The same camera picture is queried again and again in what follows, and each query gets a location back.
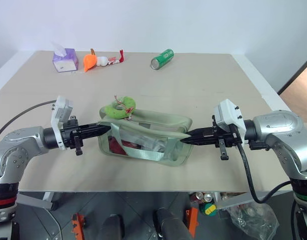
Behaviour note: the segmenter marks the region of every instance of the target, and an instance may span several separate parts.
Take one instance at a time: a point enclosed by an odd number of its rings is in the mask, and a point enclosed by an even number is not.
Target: white wall
[[[307,0],[6,0],[0,44],[246,54],[275,90],[307,60]]]

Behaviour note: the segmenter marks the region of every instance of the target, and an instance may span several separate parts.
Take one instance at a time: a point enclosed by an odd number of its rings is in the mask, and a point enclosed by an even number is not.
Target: floor
[[[42,198],[41,192],[25,193]],[[152,213],[166,207],[176,216],[183,218],[184,210],[190,207],[186,192],[99,192],[99,193],[56,193],[54,199],[59,207],[52,211],[62,228],[62,239],[74,240],[71,232],[71,215],[79,212],[86,217],[85,240],[96,240],[103,221],[111,214],[123,216],[124,240],[156,240]],[[293,201],[291,192],[272,197],[269,204],[279,221],[274,240],[291,239],[290,209]],[[60,240],[58,227],[48,213],[41,208],[20,204],[15,220],[20,224],[22,240]],[[195,240],[254,240],[233,225],[227,211],[216,216],[198,216],[199,226]]]
[[[307,123],[307,68],[282,92],[280,97]]]

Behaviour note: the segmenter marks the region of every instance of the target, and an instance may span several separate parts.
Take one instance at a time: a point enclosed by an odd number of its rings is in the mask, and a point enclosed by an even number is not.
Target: white tissue
[[[54,54],[64,57],[67,55],[66,50],[58,43],[52,42]]]

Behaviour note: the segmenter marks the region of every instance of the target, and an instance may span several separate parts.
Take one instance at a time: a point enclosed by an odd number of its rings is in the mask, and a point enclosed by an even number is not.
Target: green can
[[[154,57],[151,60],[150,67],[154,70],[160,69],[163,65],[168,63],[174,57],[174,51],[167,49],[163,51],[159,56]]]

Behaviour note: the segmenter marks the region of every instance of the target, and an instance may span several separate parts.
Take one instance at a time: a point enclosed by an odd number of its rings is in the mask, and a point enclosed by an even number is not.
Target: plastic bag
[[[250,202],[227,209],[234,225],[250,237],[272,240],[279,222],[268,204]]]

